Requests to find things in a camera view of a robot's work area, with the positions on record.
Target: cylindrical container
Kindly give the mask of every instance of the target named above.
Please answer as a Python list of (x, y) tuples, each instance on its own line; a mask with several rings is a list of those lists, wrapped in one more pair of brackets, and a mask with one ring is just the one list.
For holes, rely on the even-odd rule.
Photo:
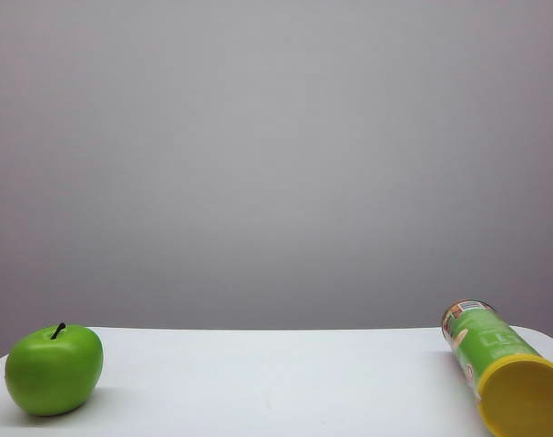
[(442, 332), (496, 437), (553, 437), (553, 363), (478, 300), (461, 300)]

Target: can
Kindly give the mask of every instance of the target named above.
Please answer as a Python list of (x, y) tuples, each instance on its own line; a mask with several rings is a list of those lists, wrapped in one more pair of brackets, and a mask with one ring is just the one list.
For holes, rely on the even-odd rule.
[(551, 361), (479, 300), (450, 306), (442, 333), (496, 437), (553, 437)]

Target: apple stem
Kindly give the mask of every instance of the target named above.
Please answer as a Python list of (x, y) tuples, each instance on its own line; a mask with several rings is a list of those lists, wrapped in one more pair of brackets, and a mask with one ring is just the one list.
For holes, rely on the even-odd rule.
[(57, 334), (66, 327), (66, 324), (62, 321), (59, 326), (56, 329), (56, 332), (54, 332), (54, 335), (51, 336), (50, 340), (55, 340), (57, 338)]

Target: tabletop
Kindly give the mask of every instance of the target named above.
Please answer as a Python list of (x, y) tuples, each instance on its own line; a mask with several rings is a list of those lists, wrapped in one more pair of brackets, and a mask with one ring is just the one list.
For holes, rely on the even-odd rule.
[[(102, 375), (60, 416), (16, 407), (0, 359), (0, 437), (490, 435), (439, 328), (91, 329)], [(553, 361), (552, 338), (515, 329)]]

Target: gray backdrop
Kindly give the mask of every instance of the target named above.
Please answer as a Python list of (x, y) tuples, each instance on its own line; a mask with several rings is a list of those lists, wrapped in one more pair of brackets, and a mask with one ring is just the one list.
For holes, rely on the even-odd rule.
[(553, 0), (0, 0), (0, 356), (464, 297), (553, 336)]

